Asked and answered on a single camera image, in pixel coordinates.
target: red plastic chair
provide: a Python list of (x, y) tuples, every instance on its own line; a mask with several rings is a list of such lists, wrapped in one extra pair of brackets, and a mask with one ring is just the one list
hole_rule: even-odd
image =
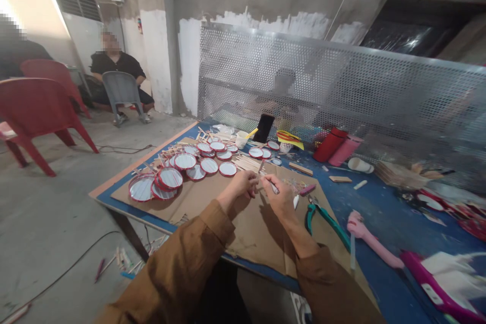
[(78, 103), (79, 107), (83, 110), (86, 117), (88, 119), (91, 119), (88, 108), (86, 107), (86, 105), (84, 105), (83, 100), (81, 99), (79, 89), (72, 81), (69, 70), (62, 63), (43, 59), (27, 60), (22, 62), (22, 64), (20, 65), (20, 69), (22, 70), (25, 77), (49, 78), (62, 84), (67, 92), (67, 95), (69, 95), (69, 97), (72, 97)]
[(0, 139), (14, 154), (20, 167), (25, 160), (19, 146), (23, 147), (45, 172), (55, 177), (32, 139), (44, 134), (56, 133), (65, 145), (76, 145), (67, 128), (74, 128), (99, 153), (88, 132), (83, 127), (71, 100), (62, 85), (45, 78), (13, 78), (0, 82)]

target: blue table top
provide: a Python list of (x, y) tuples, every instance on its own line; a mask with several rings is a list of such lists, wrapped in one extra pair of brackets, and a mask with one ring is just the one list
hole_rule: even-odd
[[(204, 130), (209, 128), (209, 125), (204, 123), (199, 123), (198, 125)], [(184, 137), (194, 138), (198, 131), (197, 126), (194, 126), (176, 138), (172, 144)], [(149, 158), (148, 161), (152, 162), (155, 158), (156, 155)], [(312, 155), (305, 151), (296, 154), (293, 160), (284, 156), (282, 156), (281, 160), (282, 165), (287, 168), (289, 167), (289, 162), (293, 161), (313, 170), (313, 177), (319, 181), (339, 224), (345, 227), (351, 211), (359, 211), (364, 217), (364, 224), (369, 231), (391, 253), (397, 256), (400, 254), (400, 250), (413, 251), (425, 257), (439, 251), (453, 255), (486, 251), (486, 245), (483, 242), (460, 228), (457, 222), (446, 213), (434, 213), (447, 225), (444, 227), (412, 212), (410, 207), (402, 203), (394, 195), (394, 188), (386, 186), (374, 174), (365, 175), (333, 169), (326, 172), (322, 169), (322, 164), (315, 161)], [(336, 184), (329, 179), (329, 176), (347, 176), (353, 180), (353, 183)], [(128, 173), (99, 194), (96, 199), (108, 208), (116, 209), (127, 216), (138, 218), (165, 231), (174, 232), (177, 229), (176, 226), (111, 197), (113, 192), (132, 177)], [(354, 190), (353, 186), (364, 179), (368, 183), (361, 189)], [(267, 266), (240, 258), (234, 259), (229, 255), (225, 255), (225, 257), (250, 271), (277, 282), (291, 291), (299, 292), (297, 281), (293, 278), (284, 276)], [(482, 260), (481, 257), (478, 257), (473, 264), (480, 274), (486, 273), (480, 271), (480, 267), (483, 269), (486, 267), (486, 257), (483, 258)], [(368, 280), (383, 316), (389, 323), (413, 322), (414, 324), (421, 324), (431, 322), (396, 272), (360, 239), (356, 240), (356, 259)], [(423, 293), (422, 289), (416, 285), (413, 278), (409, 274), (408, 276), (414, 282), (416, 291), (423, 298), (423, 301), (428, 303), (432, 312), (436, 314), (437, 319), (440, 322), (447, 323), (443, 315), (433, 308), (430, 300)], [(473, 301), (473, 304), (479, 310), (486, 312), (486, 300), (476, 300)]]

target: green-handled pliers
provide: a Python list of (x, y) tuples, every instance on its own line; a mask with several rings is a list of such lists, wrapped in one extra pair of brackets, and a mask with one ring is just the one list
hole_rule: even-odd
[(308, 198), (309, 205), (307, 207), (307, 214), (305, 215), (305, 228), (307, 229), (309, 234), (312, 235), (312, 218), (314, 217), (315, 211), (318, 210), (319, 214), (324, 218), (325, 221), (327, 221), (330, 226), (332, 226), (348, 252), (350, 252), (351, 242), (343, 228), (341, 228), (341, 226), (333, 218), (331, 218), (327, 210), (320, 207), (319, 201), (315, 197), (309, 195)]

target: wooden block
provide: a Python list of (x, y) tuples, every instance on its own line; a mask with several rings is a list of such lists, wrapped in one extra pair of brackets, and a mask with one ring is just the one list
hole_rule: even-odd
[(299, 166), (299, 165), (296, 165), (295, 163), (293, 162), (290, 162), (289, 163), (289, 167), (292, 167), (293, 169), (296, 169), (297, 171), (300, 171), (300, 172), (303, 172), (309, 176), (314, 176), (314, 172), (312, 172), (310, 169), (307, 169), (305, 167), (302, 167), (302, 166)]
[(332, 182), (338, 182), (338, 183), (350, 183), (353, 182), (349, 177), (342, 177), (342, 176), (329, 176)]

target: cardboard sheet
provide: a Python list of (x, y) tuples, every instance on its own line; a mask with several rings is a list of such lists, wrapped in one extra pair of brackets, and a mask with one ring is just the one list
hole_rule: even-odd
[[(190, 138), (184, 138), (182, 142), (195, 143)], [(218, 164), (221, 163), (217, 158), (215, 158), (215, 161)], [(311, 195), (318, 199), (319, 204), (329, 212), (333, 219), (336, 219), (326, 195), (316, 179), (273, 164), (265, 164), (265, 170), (267, 173), (275, 173), (282, 180), (295, 179), (306, 184), (316, 184), (316, 189)], [(198, 182), (185, 178), (182, 190), (175, 199), (168, 201), (152, 200), (142, 203), (130, 199), (128, 194), (129, 183), (126, 183), (116, 190), (111, 197), (169, 221), (171, 224), (177, 224), (184, 216), (192, 219), (199, 215), (211, 199), (218, 196), (229, 182), (230, 178), (222, 176), (219, 172), (212, 176), (206, 176)], [(227, 246), (226, 252), (297, 278), (295, 251), (292, 243), (273, 213), (261, 184), (257, 186), (257, 189), (255, 199), (248, 200), (240, 197), (233, 205), (230, 218), (233, 219), (236, 230), (234, 239)], [(307, 212), (307, 205), (307, 197), (300, 197), (296, 213), (302, 224)], [(316, 214), (312, 220), (312, 233), (314, 239), (318, 243), (328, 246), (334, 259), (350, 272), (348, 251), (332, 227), (319, 214)], [(355, 280), (377, 306), (368, 282), (358, 265), (356, 265)]]

